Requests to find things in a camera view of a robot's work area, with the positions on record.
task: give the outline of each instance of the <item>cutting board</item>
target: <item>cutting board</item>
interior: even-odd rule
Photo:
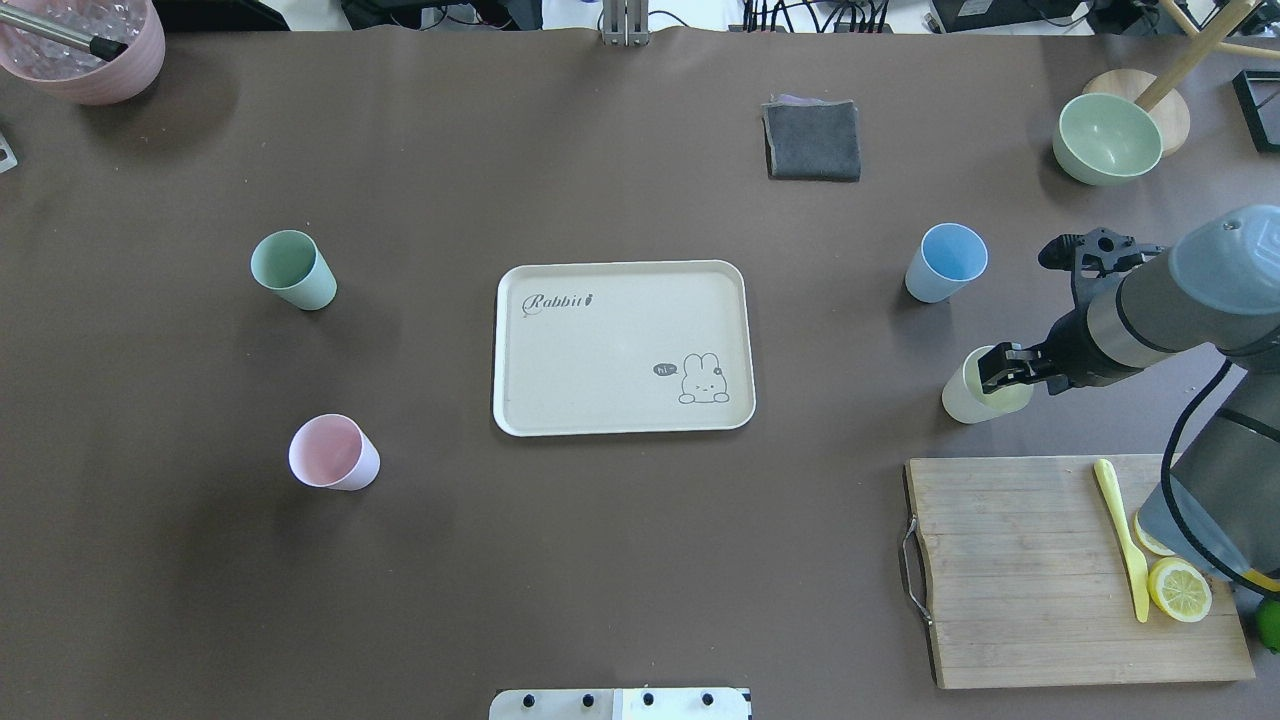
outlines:
[[[1108,456],[1133,515],[1158,455]],[[1138,623],[1097,457],[915,459],[906,466],[941,688],[1253,679],[1231,591],[1199,623]],[[1148,561],[1155,561],[1148,555]]]

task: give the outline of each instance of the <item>ice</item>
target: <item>ice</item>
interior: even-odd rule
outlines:
[[[55,0],[42,9],[60,24],[116,42],[133,42],[142,32],[145,0]],[[5,28],[9,60],[37,79],[67,79],[102,67],[104,61],[20,29]]]

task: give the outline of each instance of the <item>folded cloth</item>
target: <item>folded cloth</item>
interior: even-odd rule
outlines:
[[[765,102],[764,141],[772,177],[856,182],[863,176],[852,100],[782,95]]]

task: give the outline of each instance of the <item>green fruit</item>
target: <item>green fruit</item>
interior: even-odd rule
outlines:
[[[1280,602],[1262,598],[1258,611],[1253,615],[1258,625],[1258,638],[1272,655],[1280,655]]]

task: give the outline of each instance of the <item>yellow knife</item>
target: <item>yellow knife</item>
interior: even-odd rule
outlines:
[[[1116,527],[1116,537],[1120,538],[1120,552],[1124,555],[1124,566],[1129,573],[1129,589],[1133,591],[1133,612],[1138,616],[1139,623],[1146,623],[1147,611],[1151,610],[1151,597],[1147,594],[1147,556],[1129,537],[1129,521],[1124,512],[1124,500],[1120,497],[1120,482],[1116,479],[1115,465],[1103,457],[1093,464],[1093,474],[1098,478],[1102,500],[1107,502],[1111,524]]]

